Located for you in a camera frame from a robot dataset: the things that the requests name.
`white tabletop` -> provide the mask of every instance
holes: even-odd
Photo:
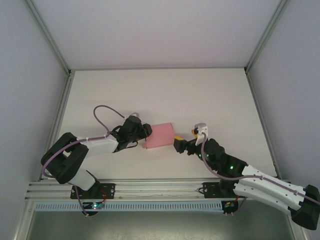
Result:
[[[209,137],[226,153],[275,176],[264,132],[240,68],[95,70],[75,73],[60,136],[97,137],[106,133],[93,117],[97,105],[129,115],[140,114],[150,125],[172,123],[176,135],[191,140],[191,129],[203,122]],[[123,119],[106,108],[98,117],[113,129]],[[197,156],[179,154],[173,146],[136,148],[86,158],[82,167],[98,179],[210,178]]]

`yellow object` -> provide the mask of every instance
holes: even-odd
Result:
[[[195,130],[194,130],[194,129],[191,130],[191,133],[193,134],[193,136],[194,136],[196,139],[198,138],[198,135],[195,134]]]
[[[183,138],[182,137],[179,137],[179,136],[175,136],[175,139],[179,140],[179,141],[182,141]]]

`cable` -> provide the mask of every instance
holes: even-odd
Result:
[[[97,117],[97,115],[96,115],[96,110],[97,110],[98,108],[102,108],[102,107],[114,111],[116,114],[118,114],[118,115],[119,115],[120,117],[122,117],[123,119],[125,118],[125,116],[123,116],[121,113],[119,113],[117,110],[113,109],[112,107],[109,107],[109,106],[107,106],[107,105],[98,105],[98,106],[96,106],[96,107],[93,109],[93,116],[94,116],[94,118],[98,121],[98,123],[100,123],[100,124],[106,129],[106,135],[105,135],[105,136],[98,136],[98,137],[90,137],[90,138],[88,138],[88,139],[86,139],[86,138],[85,138],[85,139],[80,139],[80,140],[71,142],[70,144],[64,146],[64,147],[61,148],[59,151],[57,151],[55,154],[53,154],[53,155],[48,159],[48,161],[45,162],[45,164],[43,165],[42,170],[41,170],[42,175],[46,176],[47,178],[53,178],[53,179],[54,179],[54,177],[53,177],[52,175],[49,175],[49,174],[46,173],[46,168],[47,168],[48,165],[51,163],[51,161],[52,161],[53,159],[55,159],[56,156],[58,156],[59,154],[63,153],[64,150],[72,147],[73,145],[76,145],[76,144],[79,144],[79,143],[83,143],[83,142],[86,142],[86,141],[102,140],[102,139],[107,138],[107,137],[110,135],[109,128],[108,128],[102,121],[100,121],[100,119],[99,119],[99,118]]]
[[[272,184],[274,184],[274,185],[276,185],[276,186],[278,186],[280,188],[283,188],[283,189],[285,189],[285,190],[287,190],[287,191],[289,191],[291,193],[299,195],[300,197],[303,197],[303,198],[305,198],[305,199],[307,199],[307,200],[309,200],[309,201],[311,201],[311,202],[313,202],[313,203],[315,203],[315,204],[320,206],[320,202],[319,201],[314,200],[313,198],[311,198],[309,196],[306,196],[306,195],[304,195],[304,194],[302,194],[302,193],[300,193],[300,192],[298,192],[296,190],[293,190],[293,189],[291,189],[291,188],[289,188],[287,186],[284,186],[284,185],[282,185],[280,183],[277,183],[276,181],[273,181],[273,180],[271,180],[269,178],[266,178],[264,176],[261,176],[261,175],[245,175],[245,176],[239,176],[239,177],[226,177],[226,176],[222,176],[222,175],[216,173],[214,170],[211,169],[211,167],[208,165],[208,163],[207,163],[207,161],[205,159],[205,142],[207,141],[207,135],[204,132],[202,132],[202,134],[204,135],[204,140],[203,140],[203,143],[201,145],[201,158],[202,158],[202,161],[203,161],[204,165],[206,166],[206,168],[212,174],[217,176],[218,178],[226,180],[226,181],[238,181],[238,180],[241,180],[241,179],[261,179],[261,180],[265,180],[265,181],[267,181],[269,183],[272,183]]]
[[[107,193],[103,189],[101,189],[100,192],[104,194],[103,201],[102,201],[102,203],[104,203],[106,201],[106,199],[107,199]]]
[[[238,200],[239,200],[239,196],[237,195],[233,203],[235,204],[236,202],[238,202]]]
[[[79,205],[80,205],[80,207],[82,209],[82,212],[84,213],[85,217],[88,217],[89,214],[86,212],[83,204],[81,203],[79,192],[78,192],[78,187],[76,185],[74,185],[74,189],[75,189],[76,198],[78,199],[78,202],[79,202]]]
[[[239,212],[239,210],[243,208],[243,206],[244,206],[244,204],[246,203],[246,201],[247,201],[247,197],[245,197],[245,198],[242,200],[242,202],[241,202],[241,204],[240,204],[240,206],[238,207],[237,210],[235,210],[234,212],[231,212],[231,213],[229,213],[229,214],[231,214],[232,217],[233,217],[235,213]]]
[[[205,194],[203,187],[199,187],[198,189],[196,189],[196,191],[200,194]]]
[[[98,123],[100,123],[105,129],[106,129],[106,134],[109,135],[109,128],[102,122],[100,121],[100,119],[97,117],[96,115],[96,110],[98,108],[107,108],[107,109],[110,109],[112,111],[114,111],[116,114],[118,114],[120,117],[122,117],[123,119],[125,118],[125,116],[123,116],[120,112],[118,112],[117,110],[113,109],[112,107],[110,106],[107,106],[107,105],[98,105],[96,106],[94,109],[93,109],[93,116],[94,118],[98,121]]]

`pink sponge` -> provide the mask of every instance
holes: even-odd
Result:
[[[153,149],[174,144],[175,132],[171,123],[151,126],[152,133],[146,138],[143,147]]]

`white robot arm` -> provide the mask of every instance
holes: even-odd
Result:
[[[84,158],[106,153],[116,153],[137,143],[152,133],[149,124],[142,124],[137,116],[130,115],[122,126],[117,126],[108,135],[94,138],[75,137],[63,134],[41,159],[42,173],[55,178],[60,184],[72,184],[96,196],[101,190],[100,182],[81,168]]]
[[[188,155],[196,154],[208,170],[219,177],[219,188],[268,204],[291,216],[298,225],[315,230],[320,215],[319,190],[293,185],[269,176],[234,156],[214,139],[208,139],[208,127],[205,123],[194,126],[195,139],[186,141],[180,137],[174,140],[177,152],[187,150]]]

